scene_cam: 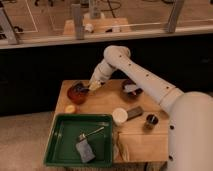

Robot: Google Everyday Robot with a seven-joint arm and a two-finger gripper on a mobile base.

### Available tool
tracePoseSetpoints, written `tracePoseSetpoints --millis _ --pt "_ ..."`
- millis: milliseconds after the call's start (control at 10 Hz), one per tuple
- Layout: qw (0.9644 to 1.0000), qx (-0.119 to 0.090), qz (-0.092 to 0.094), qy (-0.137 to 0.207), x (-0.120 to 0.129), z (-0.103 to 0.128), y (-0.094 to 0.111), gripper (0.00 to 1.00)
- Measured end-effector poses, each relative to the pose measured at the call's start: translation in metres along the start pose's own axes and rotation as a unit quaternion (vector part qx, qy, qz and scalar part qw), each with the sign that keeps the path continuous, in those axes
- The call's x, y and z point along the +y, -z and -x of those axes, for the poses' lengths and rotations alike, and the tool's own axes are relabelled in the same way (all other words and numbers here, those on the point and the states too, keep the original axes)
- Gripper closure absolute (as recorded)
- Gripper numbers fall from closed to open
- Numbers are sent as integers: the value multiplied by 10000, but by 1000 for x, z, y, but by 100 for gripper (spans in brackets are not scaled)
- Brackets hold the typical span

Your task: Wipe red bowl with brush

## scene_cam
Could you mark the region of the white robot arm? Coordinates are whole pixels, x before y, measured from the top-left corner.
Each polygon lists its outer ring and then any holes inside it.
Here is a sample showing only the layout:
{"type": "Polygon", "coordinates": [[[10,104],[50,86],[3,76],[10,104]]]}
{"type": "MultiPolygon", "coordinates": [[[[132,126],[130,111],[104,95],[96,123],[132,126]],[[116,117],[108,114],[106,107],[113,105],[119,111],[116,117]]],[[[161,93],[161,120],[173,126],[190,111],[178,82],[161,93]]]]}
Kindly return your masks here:
{"type": "Polygon", "coordinates": [[[98,89],[121,70],[169,115],[167,171],[213,171],[213,97],[183,92],[134,63],[130,56],[125,46],[108,46],[89,89],[98,89]]]}

